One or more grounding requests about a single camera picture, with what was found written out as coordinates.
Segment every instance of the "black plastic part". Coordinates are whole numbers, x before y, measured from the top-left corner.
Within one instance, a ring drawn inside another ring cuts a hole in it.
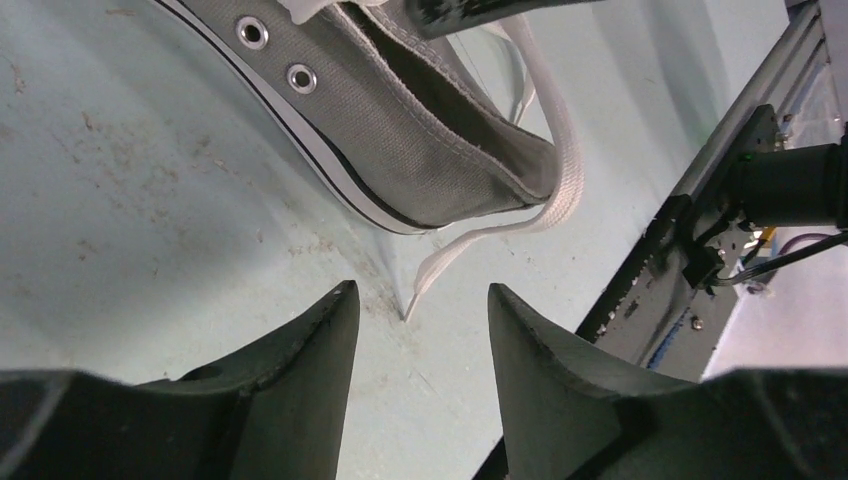
[[[846,177],[848,162],[835,144],[752,154],[731,173],[731,195],[757,225],[844,225]]]
[[[502,285],[489,331],[510,480],[848,475],[848,371],[693,384],[593,347]]]
[[[405,0],[418,33],[433,39],[537,8],[599,0]]]
[[[358,330],[344,282],[178,381],[0,373],[0,478],[333,479]]]

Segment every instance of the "cable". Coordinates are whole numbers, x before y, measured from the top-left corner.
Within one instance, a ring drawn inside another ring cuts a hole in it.
[[[777,229],[774,228],[774,227],[768,227],[765,230],[763,230],[763,233],[760,235],[759,240],[757,240],[757,244],[754,246],[754,248],[750,252],[748,252],[747,255],[745,255],[744,258],[742,258],[741,263],[742,263],[743,267],[748,265],[749,263],[751,263],[751,260],[757,258],[757,255],[760,254],[760,250],[762,250],[763,247],[765,247],[766,244],[769,242],[769,240],[771,240],[772,237],[774,237],[775,230],[777,230]]]
[[[761,263],[755,267],[751,267],[745,270],[744,272],[736,274],[730,278],[720,278],[717,276],[713,277],[707,281],[707,284],[714,287],[728,287],[732,285],[738,285],[752,278],[759,277],[760,275],[773,272],[791,263],[795,263],[804,260],[805,258],[812,257],[817,253],[821,253],[825,250],[831,249],[837,245],[842,245],[846,242],[848,242],[848,232],[831,235],[824,240],[810,245],[809,247],[804,247],[796,252],[781,255],[777,258]]]
[[[801,235],[798,235],[797,237],[792,237],[788,242],[786,242],[786,245],[780,248],[780,253],[778,255],[786,255],[787,253],[792,251],[792,247],[798,245],[801,242],[806,242],[808,240],[821,241],[828,237],[830,237],[830,235],[826,233],[803,233]]]

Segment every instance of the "sneaker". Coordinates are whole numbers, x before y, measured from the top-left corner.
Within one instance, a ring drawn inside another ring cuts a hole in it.
[[[518,47],[554,145],[504,119],[447,39],[416,33],[401,0],[153,1],[221,54],[333,194],[374,225],[417,234],[544,204],[428,257],[406,319],[472,243],[552,227],[580,199],[579,145],[522,15],[490,31]],[[532,96],[525,88],[522,111]]]

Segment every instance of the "white shoelace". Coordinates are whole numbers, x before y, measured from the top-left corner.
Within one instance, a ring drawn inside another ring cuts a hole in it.
[[[294,23],[300,24],[308,20],[321,8],[336,3],[338,0],[278,1],[291,11]],[[356,3],[373,6],[385,1],[358,0]],[[532,94],[527,94],[529,85],[530,89],[538,93],[542,113],[545,115],[545,120],[553,137],[557,159],[559,160],[556,170],[558,182],[550,199],[533,218],[509,225],[486,227],[463,233],[447,246],[424,259],[418,267],[414,293],[403,317],[404,321],[409,321],[412,318],[421,297],[471,244],[492,235],[534,233],[547,230],[571,216],[583,194],[583,153],[571,124],[565,100],[559,92],[542,52],[536,46],[530,25],[524,15],[513,15],[500,20],[498,23],[499,28],[489,27],[487,30],[492,33],[497,30],[498,33],[494,33],[495,35],[508,38],[515,44],[524,64],[527,66],[527,76],[530,80],[524,82],[525,95],[522,98],[522,104],[519,106],[520,115],[516,115],[516,117],[520,121],[520,117],[523,117],[524,111],[527,110],[530,101],[532,101]]]
[[[505,40],[509,43],[513,43],[512,39],[509,38],[509,35],[504,32],[503,28],[495,23],[487,23],[480,27],[483,31],[489,32],[490,34]],[[518,101],[518,104],[515,106],[515,113],[513,114],[510,121],[516,125],[521,125],[521,120],[524,119],[524,114],[527,113],[527,108],[530,107],[530,104],[533,103],[533,99],[536,98],[536,86],[533,85],[533,78],[530,76],[530,70],[527,69],[524,72],[524,92],[521,95],[521,100]]]

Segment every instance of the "dirt stain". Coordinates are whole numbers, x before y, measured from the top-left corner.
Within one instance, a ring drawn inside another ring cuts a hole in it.
[[[135,10],[130,10],[129,8],[110,8],[106,10],[106,15],[117,15],[120,17],[134,17],[136,15]]]
[[[95,247],[94,245],[91,244],[91,242],[89,242],[88,240],[85,240],[85,239],[77,242],[77,246],[86,250],[89,253],[97,253],[98,252],[97,247]]]

